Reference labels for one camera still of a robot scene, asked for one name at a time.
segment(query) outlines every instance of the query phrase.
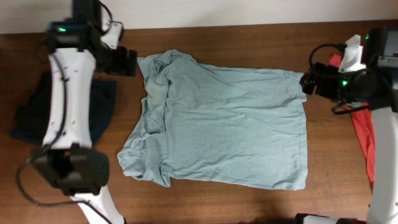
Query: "black cloth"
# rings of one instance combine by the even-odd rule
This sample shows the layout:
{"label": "black cloth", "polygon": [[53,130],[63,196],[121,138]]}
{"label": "black cloth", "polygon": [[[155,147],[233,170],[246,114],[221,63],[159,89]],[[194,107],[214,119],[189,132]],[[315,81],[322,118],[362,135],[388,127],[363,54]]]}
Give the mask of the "black cloth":
{"label": "black cloth", "polygon": [[[26,106],[19,106],[11,131],[14,139],[42,145],[50,119],[51,73],[45,72]],[[116,81],[92,80],[90,91],[89,127],[93,144],[101,137],[112,118],[116,97]]]}

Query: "light blue towel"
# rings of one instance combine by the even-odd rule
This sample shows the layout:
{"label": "light blue towel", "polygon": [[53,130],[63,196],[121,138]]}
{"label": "light blue towel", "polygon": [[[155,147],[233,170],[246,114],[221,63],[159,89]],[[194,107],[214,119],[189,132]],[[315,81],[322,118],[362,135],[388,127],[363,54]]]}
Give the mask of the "light blue towel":
{"label": "light blue towel", "polygon": [[302,73],[203,65],[177,50],[138,63],[148,96],[118,154],[124,175],[305,187]]}

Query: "white plastic part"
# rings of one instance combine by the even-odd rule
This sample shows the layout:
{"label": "white plastic part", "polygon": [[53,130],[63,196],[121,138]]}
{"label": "white plastic part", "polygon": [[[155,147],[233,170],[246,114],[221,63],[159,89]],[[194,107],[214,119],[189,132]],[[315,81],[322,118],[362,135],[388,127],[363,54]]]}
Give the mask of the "white plastic part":
{"label": "white plastic part", "polygon": [[[72,143],[91,148],[88,113],[90,106],[91,79],[95,69],[95,58],[88,51],[76,48],[57,49],[58,58],[67,81],[67,116],[64,134],[52,149],[69,149]],[[52,97],[49,126],[43,145],[49,144],[57,135],[63,114],[63,81],[58,65],[50,55],[52,70]]]}
{"label": "white plastic part", "polygon": [[[88,200],[99,212],[101,212],[106,218],[108,218],[112,224],[123,224],[124,218],[116,210],[112,201],[111,195],[109,194],[108,186],[102,187],[99,195],[93,194],[75,194],[71,197],[72,200]],[[80,208],[85,213],[86,218],[90,224],[108,224],[103,218],[95,213],[90,207],[85,204],[80,204]]]}
{"label": "white plastic part", "polygon": [[123,29],[123,24],[121,22],[112,22],[109,26],[111,26],[111,29],[107,34],[101,37],[101,41],[104,42],[109,48],[117,49],[119,37]]}
{"label": "white plastic part", "polygon": [[370,224],[398,223],[398,118],[391,108],[373,111],[376,135],[376,168]]}
{"label": "white plastic part", "polygon": [[339,72],[352,72],[362,68],[366,68],[366,65],[361,64],[362,50],[361,36],[354,35],[350,40],[346,41],[346,49],[344,57],[341,61]]}
{"label": "white plastic part", "polygon": [[308,215],[304,217],[303,224],[336,224],[337,219],[327,217],[316,217]]}

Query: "wood grain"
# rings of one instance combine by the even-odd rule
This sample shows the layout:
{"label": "wood grain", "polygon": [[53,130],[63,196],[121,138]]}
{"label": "wood grain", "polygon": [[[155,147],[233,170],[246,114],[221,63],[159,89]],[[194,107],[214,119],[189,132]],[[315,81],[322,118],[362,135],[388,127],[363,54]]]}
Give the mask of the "wood grain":
{"label": "wood grain", "polygon": [[[331,22],[261,26],[127,30],[121,45],[139,56],[177,49],[200,63],[224,67],[280,68],[305,72],[308,55],[324,43],[343,43],[377,26],[397,21]],[[43,34],[0,35],[0,223],[87,223],[77,206],[38,208],[17,191],[15,172],[35,146],[11,139],[13,116],[26,103],[48,66],[32,58]],[[326,61],[329,50],[317,60]],[[136,78],[117,80],[116,107],[109,128],[95,144],[111,161],[109,190],[129,223],[238,223],[256,218],[316,213],[364,220],[371,202],[365,161],[349,116],[333,116],[332,103],[309,96],[304,103],[308,133],[308,177],[305,190],[261,190],[239,185],[172,180],[171,188],[123,176],[116,154],[141,115],[146,93]],[[32,169],[24,184],[46,202],[65,200]]]}

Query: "white wall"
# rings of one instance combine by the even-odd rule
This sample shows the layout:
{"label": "white wall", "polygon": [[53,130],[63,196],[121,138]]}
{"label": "white wall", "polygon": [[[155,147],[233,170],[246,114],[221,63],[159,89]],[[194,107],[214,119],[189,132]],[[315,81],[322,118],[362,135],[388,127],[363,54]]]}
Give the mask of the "white wall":
{"label": "white wall", "polygon": [[[0,0],[0,34],[42,32],[72,0]],[[398,0],[103,0],[127,29],[398,19]]]}

